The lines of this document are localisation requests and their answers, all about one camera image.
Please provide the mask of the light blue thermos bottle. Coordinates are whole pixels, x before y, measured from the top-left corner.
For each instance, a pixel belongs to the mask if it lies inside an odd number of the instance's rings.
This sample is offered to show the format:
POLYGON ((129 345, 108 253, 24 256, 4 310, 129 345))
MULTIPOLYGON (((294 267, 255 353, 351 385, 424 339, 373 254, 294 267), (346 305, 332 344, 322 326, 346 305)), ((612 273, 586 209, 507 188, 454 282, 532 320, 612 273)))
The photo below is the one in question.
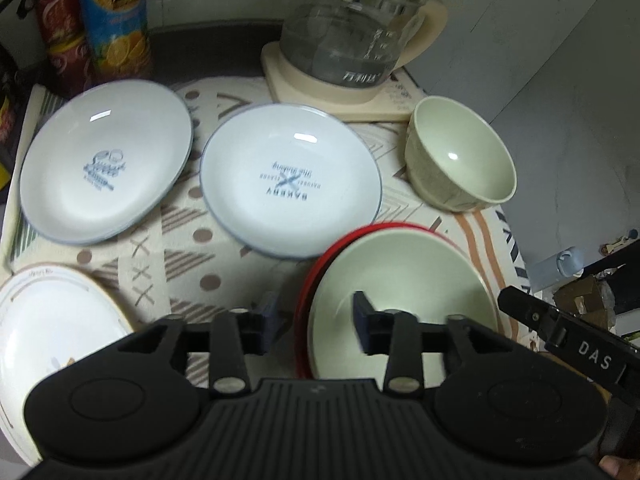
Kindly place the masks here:
POLYGON ((581 276, 585 266, 585 256, 581 249, 572 246, 562 252, 527 267, 532 292, 541 292, 568 278, 581 276))

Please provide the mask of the cream kettle base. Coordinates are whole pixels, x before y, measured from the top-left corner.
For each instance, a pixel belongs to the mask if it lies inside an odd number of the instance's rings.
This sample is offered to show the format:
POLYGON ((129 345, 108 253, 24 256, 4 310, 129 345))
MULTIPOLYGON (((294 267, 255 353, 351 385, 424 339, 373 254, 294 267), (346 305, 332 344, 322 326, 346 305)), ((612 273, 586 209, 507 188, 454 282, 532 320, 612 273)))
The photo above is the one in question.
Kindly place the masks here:
POLYGON ((309 105, 343 122, 405 122, 422 98, 422 91, 404 71, 406 64, 395 68, 376 88, 347 89, 296 70, 285 61, 280 39, 262 48, 262 68, 278 102, 309 105))

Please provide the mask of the upper red drink can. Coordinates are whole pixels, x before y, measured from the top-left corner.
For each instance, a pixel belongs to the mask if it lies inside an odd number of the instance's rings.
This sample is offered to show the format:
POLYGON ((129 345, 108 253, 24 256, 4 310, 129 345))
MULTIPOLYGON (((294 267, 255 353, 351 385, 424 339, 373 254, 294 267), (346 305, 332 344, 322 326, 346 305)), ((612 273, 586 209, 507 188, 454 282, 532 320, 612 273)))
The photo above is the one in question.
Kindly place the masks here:
POLYGON ((79 0, 32 0, 40 35, 47 47, 78 36, 84 30, 79 0))

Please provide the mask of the patterned fringed tablecloth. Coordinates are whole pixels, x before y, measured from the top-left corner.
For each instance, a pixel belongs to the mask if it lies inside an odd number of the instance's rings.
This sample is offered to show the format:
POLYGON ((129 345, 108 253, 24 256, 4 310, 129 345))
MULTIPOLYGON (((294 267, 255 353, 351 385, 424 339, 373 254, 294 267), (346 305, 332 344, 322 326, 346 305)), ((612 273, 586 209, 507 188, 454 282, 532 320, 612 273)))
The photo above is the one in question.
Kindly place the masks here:
MULTIPOLYGON (((499 208, 446 214, 420 204, 405 177, 398 122, 357 124, 383 178, 378 222, 409 222, 446 236, 471 259, 493 292, 506 285, 529 289, 524 262, 499 208)), ((140 224, 112 242, 73 248, 51 243, 23 218, 17 189, 10 189, 2 248, 8 278, 36 263, 57 263, 84 272, 140 325, 175 312, 190 322, 211 320, 224 308, 254 299, 255 286, 233 287, 234 278, 281 283, 309 268, 259 255, 218 226, 206 212, 198 164, 188 162, 175 188, 140 224)))

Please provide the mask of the pale green bowl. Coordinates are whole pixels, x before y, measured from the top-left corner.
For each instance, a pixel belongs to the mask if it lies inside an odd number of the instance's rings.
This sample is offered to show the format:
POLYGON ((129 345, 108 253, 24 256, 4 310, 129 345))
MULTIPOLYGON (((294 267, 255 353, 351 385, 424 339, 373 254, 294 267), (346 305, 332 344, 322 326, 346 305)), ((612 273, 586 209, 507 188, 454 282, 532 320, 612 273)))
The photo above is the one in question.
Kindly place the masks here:
POLYGON ((416 104, 404 157, 414 192, 456 214, 504 204, 518 187, 500 136, 474 110, 444 96, 416 104))
POLYGON ((460 314, 498 328, 494 298, 459 248, 428 231, 379 230, 345 248, 314 293, 307 342, 314 378, 373 378, 382 384, 386 357, 362 352, 352 322, 358 290, 376 310, 406 311, 422 323, 442 324, 460 314))

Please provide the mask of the lower red drink can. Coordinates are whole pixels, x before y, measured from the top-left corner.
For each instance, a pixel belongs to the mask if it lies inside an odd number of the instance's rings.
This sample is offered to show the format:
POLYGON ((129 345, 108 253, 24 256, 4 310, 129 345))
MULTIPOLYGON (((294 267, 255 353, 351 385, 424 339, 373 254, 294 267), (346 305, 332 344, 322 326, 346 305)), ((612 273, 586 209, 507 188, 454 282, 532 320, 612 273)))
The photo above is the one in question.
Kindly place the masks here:
POLYGON ((48 49, 48 58, 66 96, 78 96, 96 83, 96 73, 85 35, 73 36, 54 44, 48 49))

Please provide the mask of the white Sweet Bakery plate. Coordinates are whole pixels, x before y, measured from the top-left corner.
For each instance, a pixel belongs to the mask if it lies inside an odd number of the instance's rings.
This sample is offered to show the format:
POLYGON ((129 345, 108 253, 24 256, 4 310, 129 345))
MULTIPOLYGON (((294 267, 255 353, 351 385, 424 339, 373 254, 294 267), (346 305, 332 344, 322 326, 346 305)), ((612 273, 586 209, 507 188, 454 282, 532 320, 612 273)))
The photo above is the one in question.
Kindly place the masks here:
POLYGON ((175 91, 143 79, 100 84, 35 135, 21 170, 22 213, 58 244, 109 240, 166 196, 192 142, 191 116, 175 91))

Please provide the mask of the orange juice bottle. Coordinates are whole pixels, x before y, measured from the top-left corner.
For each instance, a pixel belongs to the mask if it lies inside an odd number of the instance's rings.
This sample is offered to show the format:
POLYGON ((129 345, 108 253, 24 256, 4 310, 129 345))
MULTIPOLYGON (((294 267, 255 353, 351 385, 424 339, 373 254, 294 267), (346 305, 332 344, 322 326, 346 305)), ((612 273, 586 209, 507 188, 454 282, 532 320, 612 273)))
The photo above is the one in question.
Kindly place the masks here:
POLYGON ((152 73, 146 0, 79 0, 96 76, 102 81, 152 73))

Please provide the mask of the white gold-rimmed plate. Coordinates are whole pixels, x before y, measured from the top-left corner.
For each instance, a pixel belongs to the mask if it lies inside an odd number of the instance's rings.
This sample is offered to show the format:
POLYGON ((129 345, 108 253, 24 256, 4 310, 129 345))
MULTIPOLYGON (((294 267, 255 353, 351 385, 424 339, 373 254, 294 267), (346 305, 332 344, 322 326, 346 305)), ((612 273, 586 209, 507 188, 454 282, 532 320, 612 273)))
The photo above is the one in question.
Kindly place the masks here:
POLYGON ((36 264, 1 286, 1 431, 27 465, 40 461, 24 419, 35 385, 133 331, 114 299, 68 266, 36 264))

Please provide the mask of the red drink can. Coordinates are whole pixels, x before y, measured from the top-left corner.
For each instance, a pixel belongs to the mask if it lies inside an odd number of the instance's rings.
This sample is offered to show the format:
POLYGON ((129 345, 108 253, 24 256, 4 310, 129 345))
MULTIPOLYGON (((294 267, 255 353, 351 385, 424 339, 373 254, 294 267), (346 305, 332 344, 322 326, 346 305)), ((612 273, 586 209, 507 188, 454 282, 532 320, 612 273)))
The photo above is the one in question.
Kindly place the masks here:
POLYGON ((96 73, 85 35, 73 36, 54 44, 48 49, 48 58, 66 96, 78 96, 96 83, 96 73))
POLYGON ((47 47, 78 36, 84 30, 79 0, 32 0, 40 35, 47 47))

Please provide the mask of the glass electric kettle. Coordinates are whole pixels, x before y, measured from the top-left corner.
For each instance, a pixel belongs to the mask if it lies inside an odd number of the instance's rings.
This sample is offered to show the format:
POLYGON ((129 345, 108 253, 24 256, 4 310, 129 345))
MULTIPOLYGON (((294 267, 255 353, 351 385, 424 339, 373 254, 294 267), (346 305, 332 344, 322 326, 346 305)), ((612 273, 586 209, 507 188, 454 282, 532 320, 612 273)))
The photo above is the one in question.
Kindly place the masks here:
POLYGON ((424 52, 446 21, 439 0, 305 0, 284 21, 280 50, 324 84, 376 88, 424 52))

